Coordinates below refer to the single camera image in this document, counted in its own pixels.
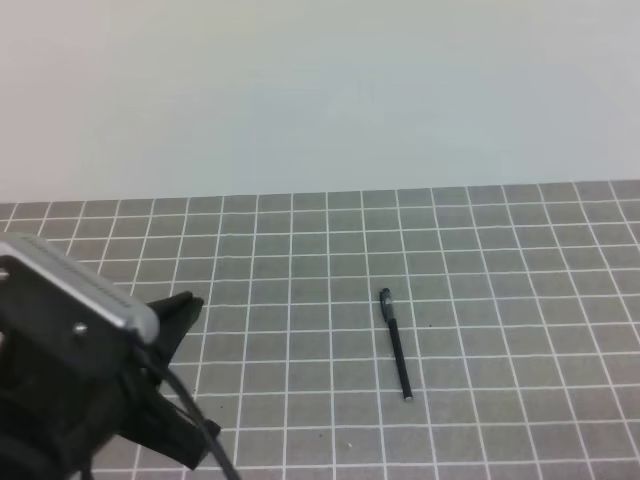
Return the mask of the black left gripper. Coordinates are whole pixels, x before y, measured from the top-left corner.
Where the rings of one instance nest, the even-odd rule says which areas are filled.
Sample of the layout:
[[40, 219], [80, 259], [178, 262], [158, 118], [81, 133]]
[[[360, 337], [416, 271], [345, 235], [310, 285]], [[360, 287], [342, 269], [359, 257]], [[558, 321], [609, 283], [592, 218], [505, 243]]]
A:
[[[204, 300], [191, 292], [155, 300], [159, 333], [148, 359], [166, 368], [198, 320]], [[1, 332], [1, 476], [90, 478], [91, 462], [115, 436], [196, 469], [209, 453], [198, 427], [159, 391], [161, 378], [135, 345], [107, 377], [82, 373], [17, 327]]]

